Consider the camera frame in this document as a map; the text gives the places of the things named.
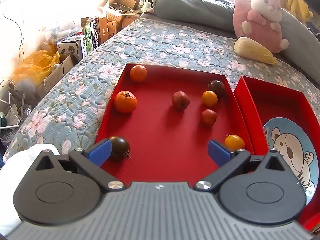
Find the dark purple tomato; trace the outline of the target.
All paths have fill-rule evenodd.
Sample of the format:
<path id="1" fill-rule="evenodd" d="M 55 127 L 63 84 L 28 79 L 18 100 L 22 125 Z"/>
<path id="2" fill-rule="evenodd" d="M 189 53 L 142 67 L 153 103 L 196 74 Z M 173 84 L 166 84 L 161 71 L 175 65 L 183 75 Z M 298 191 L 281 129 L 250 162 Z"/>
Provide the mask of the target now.
<path id="1" fill-rule="evenodd" d="M 111 158 L 114 160 L 123 160 L 131 158 L 129 142 L 118 136 L 109 137 L 109 141 L 112 145 Z"/>
<path id="2" fill-rule="evenodd" d="M 225 95 L 225 85 L 219 80 L 210 81 L 208 89 L 214 92 L 217 97 L 223 97 Z"/>

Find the red tray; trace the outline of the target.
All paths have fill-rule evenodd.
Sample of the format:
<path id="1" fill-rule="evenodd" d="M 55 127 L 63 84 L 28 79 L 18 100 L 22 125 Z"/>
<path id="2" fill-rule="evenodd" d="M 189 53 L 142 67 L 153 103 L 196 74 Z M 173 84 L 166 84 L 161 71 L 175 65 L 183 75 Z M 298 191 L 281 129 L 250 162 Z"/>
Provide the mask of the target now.
<path id="1" fill-rule="evenodd" d="M 125 185 L 134 181 L 177 182 L 194 184 L 217 169 L 208 155 L 208 143 L 224 142 L 238 135 L 246 150 L 253 149 L 248 131 L 233 91 L 226 77 L 198 70 L 148 65 L 148 75 L 141 83 L 130 78 L 132 64 L 127 64 L 117 82 L 114 94 L 127 90 L 137 98 L 137 108 L 131 114 L 120 114 L 110 101 L 97 133 L 100 141 L 111 136 L 126 139 L 131 158 L 107 160 L 102 168 Z M 216 123 L 204 126 L 201 113 L 205 110 L 202 94 L 208 83 L 219 80 L 225 85 L 225 95 L 214 107 Z M 182 91 L 190 103 L 185 110 L 172 105 L 175 92 Z"/>
<path id="2" fill-rule="evenodd" d="M 265 155 L 277 148 L 300 180 L 306 207 L 300 223 L 319 229 L 319 123 L 306 99 L 297 90 L 241 77 L 234 95 L 244 117 L 253 152 Z"/>

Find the orange tangerine with stem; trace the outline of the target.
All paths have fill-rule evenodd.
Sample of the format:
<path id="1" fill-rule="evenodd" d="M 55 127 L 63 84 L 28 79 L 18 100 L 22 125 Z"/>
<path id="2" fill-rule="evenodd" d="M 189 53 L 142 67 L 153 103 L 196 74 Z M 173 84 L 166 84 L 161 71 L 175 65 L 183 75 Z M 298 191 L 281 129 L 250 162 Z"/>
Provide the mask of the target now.
<path id="1" fill-rule="evenodd" d="M 137 98 L 127 90 L 119 92 L 114 98 L 115 109 L 122 114 L 131 114 L 137 107 Z"/>

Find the yellow tomato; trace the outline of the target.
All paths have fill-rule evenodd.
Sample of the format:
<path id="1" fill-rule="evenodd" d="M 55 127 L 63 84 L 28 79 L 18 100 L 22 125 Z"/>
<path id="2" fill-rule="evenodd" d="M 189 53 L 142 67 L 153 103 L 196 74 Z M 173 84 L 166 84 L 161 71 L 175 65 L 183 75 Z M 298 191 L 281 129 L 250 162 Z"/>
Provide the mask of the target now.
<path id="1" fill-rule="evenodd" d="M 224 145 L 230 150 L 237 150 L 239 148 L 245 148 L 245 142 L 238 135 L 230 134 L 224 140 Z"/>
<path id="2" fill-rule="evenodd" d="M 215 92 L 207 90 L 202 94 L 202 103 L 208 107 L 215 106 L 218 98 Z"/>

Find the floral quilted bedspread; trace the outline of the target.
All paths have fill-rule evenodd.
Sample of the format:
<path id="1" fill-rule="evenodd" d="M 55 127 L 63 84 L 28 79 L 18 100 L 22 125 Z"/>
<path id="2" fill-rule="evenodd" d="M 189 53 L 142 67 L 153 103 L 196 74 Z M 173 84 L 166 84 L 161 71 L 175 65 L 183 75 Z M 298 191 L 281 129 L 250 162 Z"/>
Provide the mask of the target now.
<path id="1" fill-rule="evenodd" d="M 249 76 L 303 92 L 319 115 L 319 89 L 291 64 L 275 66 L 244 59 L 234 40 L 157 20 L 139 19 L 73 67 L 34 107 L 12 139 L 3 160 L 35 144 L 60 152 L 91 145 L 111 93 L 128 63 L 146 63 L 221 74 L 234 88 Z"/>

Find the yellow plush toy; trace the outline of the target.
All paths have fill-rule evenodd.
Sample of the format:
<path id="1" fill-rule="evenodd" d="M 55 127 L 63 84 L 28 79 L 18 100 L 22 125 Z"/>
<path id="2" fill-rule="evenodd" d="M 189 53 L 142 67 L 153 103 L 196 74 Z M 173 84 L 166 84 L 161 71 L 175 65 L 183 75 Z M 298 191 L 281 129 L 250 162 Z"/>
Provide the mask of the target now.
<path id="1" fill-rule="evenodd" d="M 303 0 L 279 0 L 280 6 L 293 15 L 299 22 L 306 24 L 313 13 L 309 10 L 308 4 Z"/>

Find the blue cartoon tiger plate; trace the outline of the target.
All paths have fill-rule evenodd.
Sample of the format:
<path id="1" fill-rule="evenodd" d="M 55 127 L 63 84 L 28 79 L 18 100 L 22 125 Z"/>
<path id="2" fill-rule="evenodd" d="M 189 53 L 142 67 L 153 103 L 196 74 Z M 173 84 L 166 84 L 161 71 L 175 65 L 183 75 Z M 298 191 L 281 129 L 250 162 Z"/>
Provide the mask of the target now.
<path id="1" fill-rule="evenodd" d="M 304 188 L 306 202 L 310 203 L 319 180 L 318 158 L 311 140 L 298 124 L 284 117 L 268 120 L 263 129 L 268 146 L 278 149 Z"/>

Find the grey-green duvet roll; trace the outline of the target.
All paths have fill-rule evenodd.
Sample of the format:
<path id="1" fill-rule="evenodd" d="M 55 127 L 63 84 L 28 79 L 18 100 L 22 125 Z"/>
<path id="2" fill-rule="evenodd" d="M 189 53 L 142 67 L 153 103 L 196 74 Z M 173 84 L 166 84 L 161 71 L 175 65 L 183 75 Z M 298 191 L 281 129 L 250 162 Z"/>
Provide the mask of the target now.
<path id="1" fill-rule="evenodd" d="M 233 32 L 234 3 L 228 0 L 153 0 L 159 18 L 188 22 Z M 309 78 L 319 83 L 319 41 L 291 14 L 283 10 L 280 22 L 289 47 L 283 55 Z"/>

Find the yellow plastic bag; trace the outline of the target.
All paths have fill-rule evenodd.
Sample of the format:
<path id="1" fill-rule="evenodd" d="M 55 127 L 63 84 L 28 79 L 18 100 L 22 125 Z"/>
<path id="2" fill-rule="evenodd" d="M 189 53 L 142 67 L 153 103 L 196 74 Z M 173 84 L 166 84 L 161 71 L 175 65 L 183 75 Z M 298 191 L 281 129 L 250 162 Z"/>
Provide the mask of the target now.
<path id="1" fill-rule="evenodd" d="M 60 63 L 60 54 L 57 51 L 53 53 L 47 50 L 38 50 L 26 57 L 12 74 L 12 80 L 15 83 L 30 80 L 35 86 L 44 81 Z"/>

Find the white printed carton box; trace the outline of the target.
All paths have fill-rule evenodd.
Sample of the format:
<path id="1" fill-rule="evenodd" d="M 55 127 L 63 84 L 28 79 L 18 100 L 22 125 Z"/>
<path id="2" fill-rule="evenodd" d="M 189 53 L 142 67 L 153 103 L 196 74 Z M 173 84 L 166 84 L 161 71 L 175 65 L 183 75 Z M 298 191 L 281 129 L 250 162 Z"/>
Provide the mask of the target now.
<path id="1" fill-rule="evenodd" d="M 60 54 L 73 55 L 78 61 L 87 56 L 86 41 L 84 35 L 70 36 L 57 43 L 57 51 Z"/>

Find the right red tray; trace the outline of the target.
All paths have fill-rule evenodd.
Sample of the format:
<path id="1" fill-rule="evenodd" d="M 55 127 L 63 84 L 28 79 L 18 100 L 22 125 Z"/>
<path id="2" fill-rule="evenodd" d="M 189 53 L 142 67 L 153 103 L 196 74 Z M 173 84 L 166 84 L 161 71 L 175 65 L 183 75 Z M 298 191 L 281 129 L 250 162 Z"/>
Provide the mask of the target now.
<path id="1" fill-rule="evenodd" d="M 244 117 L 253 152 L 265 155 L 277 148 L 300 180 L 306 207 L 300 223 L 319 229 L 319 123 L 306 99 L 297 90 L 241 77 L 234 95 Z"/>

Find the small red tomato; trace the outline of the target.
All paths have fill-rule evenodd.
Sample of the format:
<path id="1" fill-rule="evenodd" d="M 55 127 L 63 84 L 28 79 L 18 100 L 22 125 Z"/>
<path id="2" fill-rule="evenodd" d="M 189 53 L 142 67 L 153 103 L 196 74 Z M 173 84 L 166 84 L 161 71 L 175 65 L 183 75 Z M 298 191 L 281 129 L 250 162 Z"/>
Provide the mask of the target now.
<path id="1" fill-rule="evenodd" d="M 212 127 L 217 119 L 217 113 L 211 109 L 206 109 L 201 113 L 201 122 L 209 127 Z"/>

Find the large red tomato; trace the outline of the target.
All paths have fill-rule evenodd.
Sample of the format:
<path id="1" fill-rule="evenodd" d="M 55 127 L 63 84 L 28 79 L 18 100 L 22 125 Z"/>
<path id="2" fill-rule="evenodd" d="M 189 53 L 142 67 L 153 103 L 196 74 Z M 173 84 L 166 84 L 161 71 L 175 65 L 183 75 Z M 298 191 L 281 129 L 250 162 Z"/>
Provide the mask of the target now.
<path id="1" fill-rule="evenodd" d="M 189 97 L 185 92 L 178 91 L 175 92 L 171 98 L 172 105 L 178 110 L 185 110 L 190 103 Z"/>

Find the pink white plush hamster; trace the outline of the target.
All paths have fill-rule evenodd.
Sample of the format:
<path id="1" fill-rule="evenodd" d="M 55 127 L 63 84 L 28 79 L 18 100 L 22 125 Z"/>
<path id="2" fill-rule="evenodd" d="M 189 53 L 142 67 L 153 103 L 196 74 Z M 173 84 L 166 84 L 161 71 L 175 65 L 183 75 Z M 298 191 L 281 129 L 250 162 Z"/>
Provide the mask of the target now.
<path id="1" fill-rule="evenodd" d="M 247 37 L 272 53 L 289 46 L 282 37 L 279 0 L 234 0 L 233 27 L 237 38 Z"/>

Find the green white carton box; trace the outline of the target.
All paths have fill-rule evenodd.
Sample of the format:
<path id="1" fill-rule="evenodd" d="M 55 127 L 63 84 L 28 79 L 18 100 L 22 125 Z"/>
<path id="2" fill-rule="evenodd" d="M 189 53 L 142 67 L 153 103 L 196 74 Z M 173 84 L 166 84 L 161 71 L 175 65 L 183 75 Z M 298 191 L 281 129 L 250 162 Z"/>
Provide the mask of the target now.
<path id="1" fill-rule="evenodd" d="M 89 54 L 99 47 L 99 18 L 84 17 L 81 19 L 81 27 L 85 36 L 86 51 Z"/>

